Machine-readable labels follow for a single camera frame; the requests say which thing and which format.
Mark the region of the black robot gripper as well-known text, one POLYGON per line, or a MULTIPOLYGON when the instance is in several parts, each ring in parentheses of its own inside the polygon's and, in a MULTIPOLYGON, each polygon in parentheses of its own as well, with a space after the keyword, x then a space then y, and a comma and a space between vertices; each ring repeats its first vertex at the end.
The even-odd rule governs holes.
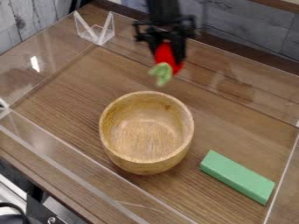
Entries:
POLYGON ((155 55, 157 46, 164 39, 171 36, 171 48, 175 63, 180 64, 185 59, 185 38, 195 35, 196 22, 193 15, 173 17, 165 21, 134 21, 132 23, 134 30, 134 40, 145 42, 151 54, 155 55))

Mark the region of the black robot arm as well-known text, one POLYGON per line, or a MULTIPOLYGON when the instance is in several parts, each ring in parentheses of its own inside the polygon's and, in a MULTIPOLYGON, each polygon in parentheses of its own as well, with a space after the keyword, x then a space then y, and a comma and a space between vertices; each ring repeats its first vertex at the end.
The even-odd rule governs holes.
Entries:
POLYGON ((145 42, 151 53, 157 47, 169 45, 173 62, 185 59, 187 39, 195 36, 195 16, 181 14, 179 0, 145 0, 148 19, 132 23, 134 41, 145 42))

